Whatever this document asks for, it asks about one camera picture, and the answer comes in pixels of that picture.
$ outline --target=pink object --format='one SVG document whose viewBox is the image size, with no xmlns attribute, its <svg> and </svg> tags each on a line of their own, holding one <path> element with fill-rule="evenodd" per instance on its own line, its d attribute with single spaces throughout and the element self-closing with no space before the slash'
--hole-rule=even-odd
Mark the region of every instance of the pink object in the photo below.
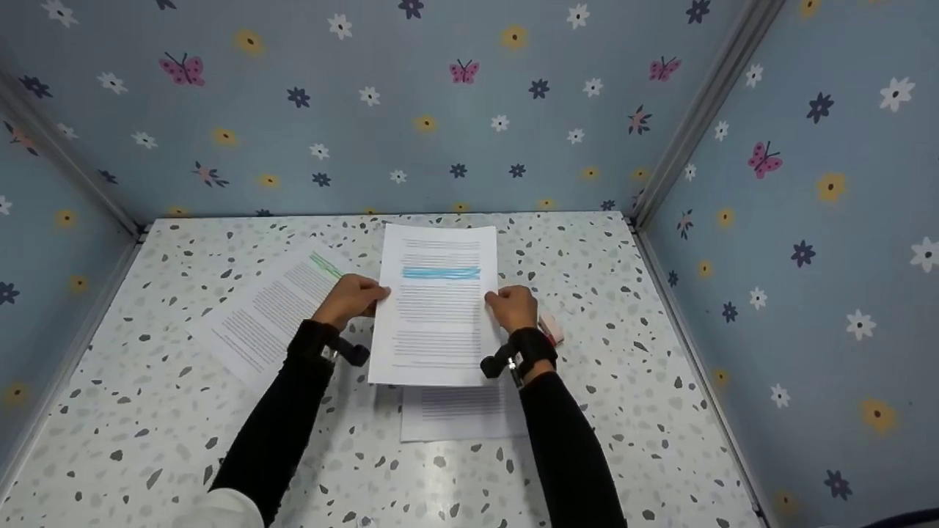
<svg viewBox="0 0 939 528">
<path fill-rule="evenodd" d="M 762 141 L 757 143 L 756 147 L 753 148 L 753 156 L 747 160 L 747 164 L 753 167 L 753 171 L 757 173 L 757 179 L 763 179 L 766 173 L 773 172 L 782 166 L 782 160 L 773 157 L 778 155 L 778 152 L 766 153 L 770 143 L 767 141 L 766 147 L 763 146 Z"/>
<path fill-rule="evenodd" d="M 454 77 L 454 84 L 473 84 L 477 71 L 479 71 L 479 63 L 473 62 L 472 60 L 467 62 L 466 66 L 463 66 L 463 63 L 460 62 L 459 59 L 456 60 L 456 64 L 450 65 L 450 74 Z"/>
<path fill-rule="evenodd" d="M 546 313 L 544 308 L 542 313 L 538 316 L 538 328 L 541 329 L 547 338 L 551 341 L 551 344 L 557 347 L 564 340 L 564 330 L 561 328 L 561 325 L 558 324 L 558 321 L 551 316 L 551 314 Z"/>
<path fill-rule="evenodd" d="M 165 58 L 160 59 L 160 67 L 163 71 L 173 77 L 173 82 L 178 85 L 196 85 L 201 86 L 206 83 L 202 78 L 202 59 L 197 56 L 191 56 L 188 59 L 186 54 L 182 56 L 182 62 L 177 61 L 172 55 L 166 54 L 172 62 Z"/>
<path fill-rule="evenodd" d="M 665 83 L 681 65 L 682 61 L 677 57 L 672 57 L 669 62 L 666 62 L 663 56 L 662 60 L 654 60 L 649 66 L 649 79 L 651 81 L 662 81 Z"/>
</svg>

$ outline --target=green highlighter mark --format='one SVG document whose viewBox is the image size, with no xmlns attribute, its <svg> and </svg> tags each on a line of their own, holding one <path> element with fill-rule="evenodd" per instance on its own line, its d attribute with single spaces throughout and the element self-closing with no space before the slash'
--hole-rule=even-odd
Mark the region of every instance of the green highlighter mark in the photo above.
<svg viewBox="0 0 939 528">
<path fill-rule="evenodd" d="M 316 251 L 310 252 L 310 260 L 313 260 L 314 264 L 319 266 L 324 272 L 336 277 L 337 279 L 343 276 L 343 273 L 336 269 L 335 266 L 330 264 L 330 262 L 320 256 Z"/>
</svg>

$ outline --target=hand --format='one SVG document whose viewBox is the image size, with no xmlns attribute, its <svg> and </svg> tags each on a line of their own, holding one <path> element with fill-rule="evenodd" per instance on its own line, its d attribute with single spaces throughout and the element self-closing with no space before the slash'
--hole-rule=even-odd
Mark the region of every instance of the hand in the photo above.
<svg viewBox="0 0 939 528">
<path fill-rule="evenodd" d="M 500 288 L 499 294 L 485 294 L 485 303 L 492 309 L 499 325 L 511 334 L 519 328 L 537 328 L 538 301 L 524 286 Z"/>
<path fill-rule="evenodd" d="M 310 319 L 330 324 L 342 332 L 351 318 L 373 318 L 375 305 L 391 292 L 390 288 L 381 287 L 368 277 L 347 273 L 332 287 Z"/>
</svg>

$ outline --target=black wrist strap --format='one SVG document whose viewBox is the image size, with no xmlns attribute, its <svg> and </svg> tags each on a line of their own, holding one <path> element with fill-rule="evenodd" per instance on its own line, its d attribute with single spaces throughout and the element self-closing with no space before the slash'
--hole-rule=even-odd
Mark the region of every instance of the black wrist strap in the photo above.
<svg viewBox="0 0 939 528">
<path fill-rule="evenodd" d="M 558 367 L 558 352 L 554 345 L 537 328 L 519 328 L 509 335 L 509 346 L 522 355 L 522 363 L 518 366 L 518 375 L 522 378 L 531 372 L 535 362 L 547 359 L 555 368 Z"/>
<path fill-rule="evenodd" d="M 325 347 L 336 349 L 334 343 L 339 339 L 336 327 L 306 319 L 300 323 L 297 333 L 287 345 L 287 358 L 318 358 Z"/>
</svg>

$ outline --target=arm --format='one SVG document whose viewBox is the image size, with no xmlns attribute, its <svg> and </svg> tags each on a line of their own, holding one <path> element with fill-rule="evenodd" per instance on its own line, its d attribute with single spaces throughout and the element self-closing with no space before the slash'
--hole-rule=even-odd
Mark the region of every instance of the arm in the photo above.
<svg viewBox="0 0 939 528">
<path fill-rule="evenodd" d="M 551 525 L 624 528 L 603 448 L 555 371 L 557 352 L 535 326 L 538 302 L 520 286 L 489 292 L 485 301 L 509 332 L 509 344 L 522 356 L 518 368 L 524 382 L 522 408 Z"/>
<path fill-rule="evenodd" d="M 311 320 L 300 324 L 284 366 L 232 443 L 204 500 L 177 528 L 270 526 L 310 441 L 316 412 L 335 368 L 326 344 L 351 318 L 373 316 L 389 290 L 344 275 Z"/>
</svg>

